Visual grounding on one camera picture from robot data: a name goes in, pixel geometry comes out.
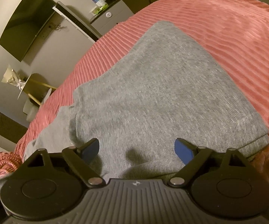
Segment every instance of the drawer knob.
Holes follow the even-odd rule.
[[[107,13],[106,13],[106,17],[107,17],[107,18],[110,18],[111,16],[112,16],[112,13],[111,13],[111,12],[107,12]]]

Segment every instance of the controller grip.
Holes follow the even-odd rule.
[[[161,179],[111,179],[102,188],[90,189],[80,203],[62,216],[42,222],[9,217],[4,224],[269,224],[262,216],[225,220],[202,211],[181,188]]]

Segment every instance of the controller logo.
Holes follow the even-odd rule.
[[[140,184],[141,184],[141,182],[139,182],[139,181],[135,181],[135,182],[133,182],[132,183],[134,186],[139,186]]]

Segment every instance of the table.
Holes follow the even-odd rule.
[[[39,106],[42,105],[42,100],[45,97],[46,93],[49,89],[56,90],[56,87],[53,87],[49,84],[43,83],[41,81],[38,81],[38,78],[40,78],[40,75],[38,74],[31,74],[28,79],[26,80],[25,85],[21,89],[18,99],[21,96],[22,92],[24,91],[29,98],[34,100]]]

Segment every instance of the metal screw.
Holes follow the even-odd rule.
[[[185,183],[185,180],[180,177],[171,178],[170,182],[172,185],[182,185]]]
[[[98,177],[90,178],[88,180],[88,183],[90,185],[100,185],[100,184],[102,184],[102,182],[103,182],[103,179],[98,178]]]

